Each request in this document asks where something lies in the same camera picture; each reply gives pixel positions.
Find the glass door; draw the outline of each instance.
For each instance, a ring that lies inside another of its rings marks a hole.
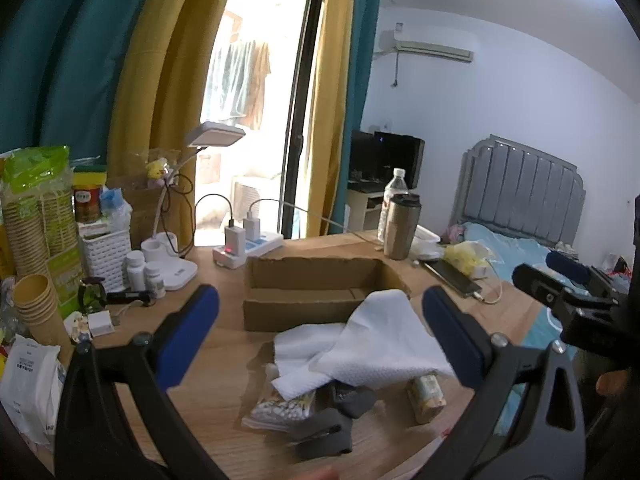
[[[306,103],[322,0],[228,0],[211,54],[203,121],[245,137],[207,148],[196,164],[196,200],[220,193],[241,222],[249,205],[262,230],[291,235]],[[207,197],[196,210],[196,245],[219,245],[228,205]]]

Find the blue gripper pad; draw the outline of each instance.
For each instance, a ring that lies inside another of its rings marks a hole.
[[[149,362],[162,391],[182,381],[220,311],[215,288],[201,285],[154,333]]]
[[[589,283],[589,267],[585,267],[583,264],[567,258],[557,251],[551,251],[546,256],[546,266],[568,277],[572,282],[580,283],[583,286]]]
[[[440,286],[425,291],[422,313],[460,383],[477,390],[492,355],[484,329],[472,316],[460,312]]]

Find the door frame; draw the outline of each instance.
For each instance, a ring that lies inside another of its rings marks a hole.
[[[305,19],[300,31],[296,71],[291,89],[289,117],[285,151],[282,161],[282,183],[280,185],[280,205],[278,208],[278,229],[285,238],[291,238],[293,231],[294,208],[284,206],[282,201],[295,203],[298,184],[298,168],[304,145],[303,131],[306,121],[306,104],[309,85],[312,80],[312,67],[316,54],[316,38],[320,25],[322,0],[307,0]]]

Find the stainless steel tumbler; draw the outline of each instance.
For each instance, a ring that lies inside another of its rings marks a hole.
[[[392,260],[404,260],[409,256],[421,210],[418,194],[397,194],[391,198],[386,218],[385,256]]]

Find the woven basket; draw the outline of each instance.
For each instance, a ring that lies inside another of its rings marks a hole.
[[[82,240],[82,254],[89,276],[104,278],[107,292],[120,292],[129,286],[125,258],[131,251],[129,230]]]

